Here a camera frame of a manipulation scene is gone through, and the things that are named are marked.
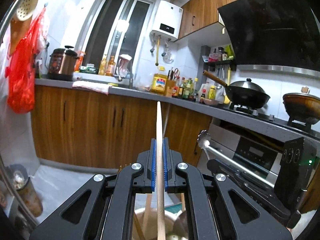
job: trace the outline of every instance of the gray countertop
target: gray countertop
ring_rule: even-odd
[[[68,81],[36,79],[35,83],[36,85],[42,85],[42,86],[78,89],[78,88],[72,88],[72,82],[68,82]],[[110,87],[109,93],[114,95],[122,95],[122,96],[155,100],[160,102],[167,102],[176,106],[181,106],[196,112],[200,112],[200,113],[224,120],[226,122],[231,122],[233,124],[242,126],[244,128],[250,129],[252,131],[269,136],[271,138],[277,139],[282,142],[304,137],[315,143],[317,147],[317,156],[320,157],[320,140],[319,138],[317,138],[318,136],[309,135],[307,133],[301,132],[300,130],[297,130],[294,128],[284,127],[283,125],[275,124],[273,122],[256,119],[249,115],[230,111],[222,107],[207,106],[207,105],[190,102],[186,100],[181,100],[177,98],[168,98],[165,96],[161,96],[161,95],[157,95],[149,92],[142,92],[142,91],[119,88],[119,87]]]

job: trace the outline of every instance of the colander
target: colander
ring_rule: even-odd
[[[22,0],[13,19],[16,21],[26,21],[32,17],[33,11],[37,6],[38,0]]]

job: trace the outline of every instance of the window frame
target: window frame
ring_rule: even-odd
[[[145,35],[146,35],[148,24],[150,22],[150,17],[151,17],[151,14],[152,14],[152,10],[154,8],[154,2],[153,1],[149,1],[149,0],[134,0],[133,4],[131,6],[131,9],[130,9],[129,15],[127,16],[127,21],[130,20],[132,12],[133,12],[133,10],[135,8],[135,5],[136,5],[137,1],[149,4],[149,8],[148,8],[146,17],[145,17],[143,25],[142,25],[141,33],[140,33],[140,36],[139,36],[139,39],[138,39],[137,48],[136,48],[134,59],[133,59],[133,62],[132,62],[132,75],[133,75],[134,79],[136,78],[136,74],[137,74],[136,71],[137,71],[138,62],[140,60],[142,44],[143,44],[143,41],[144,41],[144,38],[145,38]],[[91,36],[93,27],[94,27],[94,25],[95,25],[95,23],[97,21],[98,15],[100,14],[100,11],[101,11],[101,9],[102,9],[102,7],[103,7],[105,2],[106,2],[106,0],[102,0],[100,2],[99,6],[98,6],[93,18],[92,18],[92,21],[91,21],[90,26],[88,28],[87,34],[85,35],[84,42],[83,42],[83,44],[79,45],[79,49],[81,51],[85,51],[86,48],[87,48],[88,41],[89,41],[89,38]],[[117,12],[116,18],[113,21],[113,24],[112,24],[112,27],[111,27],[111,30],[110,30],[110,33],[109,33],[109,36],[108,36],[108,40],[107,40],[107,43],[106,43],[106,46],[105,46],[104,54],[108,54],[110,45],[112,43],[113,34],[114,34],[115,30],[116,30],[116,26],[117,26],[118,20],[119,20],[119,18],[121,16],[121,13],[122,13],[126,3],[127,3],[127,0],[123,0],[122,1],[122,4],[121,4],[121,6],[120,6],[120,8],[119,8],[119,10]],[[122,32],[121,33],[121,37],[119,39],[119,44],[118,44],[118,47],[117,47],[116,55],[115,55],[115,62],[117,62],[117,60],[118,60],[120,49],[121,49],[121,46],[122,46],[122,43],[123,43],[123,40],[124,40],[124,36],[125,36],[125,33]]]

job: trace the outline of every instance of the water heater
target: water heater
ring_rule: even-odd
[[[178,39],[183,9],[161,0],[158,11],[156,13],[155,22],[150,32],[152,35],[161,35],[161,38],[171,39],[175,41]]]

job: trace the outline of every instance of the rice cooker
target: rice cooker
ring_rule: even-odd
[[[72,81],[73,71],[78,59],[74,47],[58,48],[50,55],[47,77],[49,79]]]

